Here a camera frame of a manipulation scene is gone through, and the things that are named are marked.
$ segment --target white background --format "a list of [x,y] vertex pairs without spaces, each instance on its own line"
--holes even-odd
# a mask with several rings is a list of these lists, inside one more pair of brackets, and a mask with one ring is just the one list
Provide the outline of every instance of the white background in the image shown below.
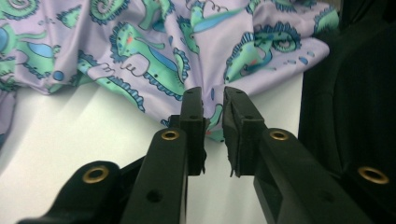
[[[298,132],[303,75],[253,96],[266,125]],[[123,167],[144,156],[163,126],[96,84],[51,96],[20,89],[0,154],[0,223],[40,217],[82,165]],[[230,177],[223,143],[205,140],[206,174],[189,177],[187,223],[265,223],[253,177]]]

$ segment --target crumpled cloth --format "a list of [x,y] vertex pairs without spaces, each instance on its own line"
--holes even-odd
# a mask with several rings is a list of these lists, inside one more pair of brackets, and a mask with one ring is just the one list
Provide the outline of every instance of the crumpled cloth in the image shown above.
[[266,91],[329,53],[338,25],[312,0],[1,0],[0,145],[18,87],[51,94],[96,82],[164,125],[200,86],[207,134],[222,138],[223,89]]

